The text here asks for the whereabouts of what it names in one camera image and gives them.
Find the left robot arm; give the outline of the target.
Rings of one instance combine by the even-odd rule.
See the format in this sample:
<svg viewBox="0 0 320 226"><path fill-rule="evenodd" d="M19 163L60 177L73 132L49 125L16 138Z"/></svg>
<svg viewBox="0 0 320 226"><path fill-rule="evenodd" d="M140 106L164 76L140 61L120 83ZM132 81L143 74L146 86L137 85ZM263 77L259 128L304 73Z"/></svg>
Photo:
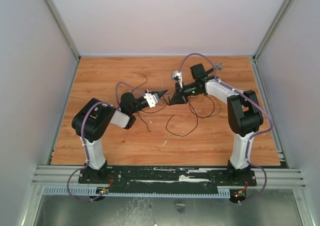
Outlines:
<svg viewBox="0 0 320 226"><path fill-rule="evenodd" d="M85 165L79 171L80 184L111 183L113 176L103 154L102 136L110 124L123 129L130 129L136 121L135 113L146 108L155 107L160 98L167 93L163 91L146 91L136 98L126 92L120 98L119 109L92 98L73 118L71 126L81 139L85 151Z"/></svg>

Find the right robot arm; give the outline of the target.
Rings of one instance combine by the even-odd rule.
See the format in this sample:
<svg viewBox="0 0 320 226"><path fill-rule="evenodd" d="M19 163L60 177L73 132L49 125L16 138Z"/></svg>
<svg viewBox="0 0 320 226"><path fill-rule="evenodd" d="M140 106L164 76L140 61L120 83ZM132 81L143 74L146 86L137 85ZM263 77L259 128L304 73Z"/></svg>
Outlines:
<svg viewBox="0 0 320 226"><path fill-rule="evenodd" d="M226 177L230 184L239 185L250 176L252 136L259 131L264 119L258 109L259 102L253 90L243 91L229 86L220 78L209 76L211 70L205 71L202 64L190 68L193 83L184 84L180 71L172 72L176 81L175 93L169 104L184 104L189 97L200 94L210 95L227 105L228 124L232 132L233 150L227 163Z"/></svg>

